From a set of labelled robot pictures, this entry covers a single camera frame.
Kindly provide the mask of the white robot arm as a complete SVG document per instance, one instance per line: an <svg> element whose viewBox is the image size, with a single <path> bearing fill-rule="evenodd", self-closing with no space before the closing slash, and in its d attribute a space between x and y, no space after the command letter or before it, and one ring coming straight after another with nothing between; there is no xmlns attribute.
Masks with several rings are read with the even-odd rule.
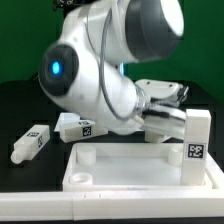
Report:
<svg viewBox="0 0 224 224"><path fill-rule="evenodd" d="M169 57L183 33L178 0L97 0L68 13L43 56L40 85L61 108L116 134L141 129L182 139L186 114L178 106L188 89L134 82L117 67Z"/></svg>

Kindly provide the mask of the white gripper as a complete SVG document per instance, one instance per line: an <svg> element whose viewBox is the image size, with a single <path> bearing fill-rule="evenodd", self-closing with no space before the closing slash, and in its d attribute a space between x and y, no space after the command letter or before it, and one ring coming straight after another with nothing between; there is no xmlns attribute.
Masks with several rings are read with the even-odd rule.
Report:
<svg viewBox="0 0 224 224"><path fill-rule="evenodd" d="M189 87L177 82L150 79L141 79L135 84L149 98L142 112L142 129L183 140L186 113L179 106L186 100Z"/></svg>

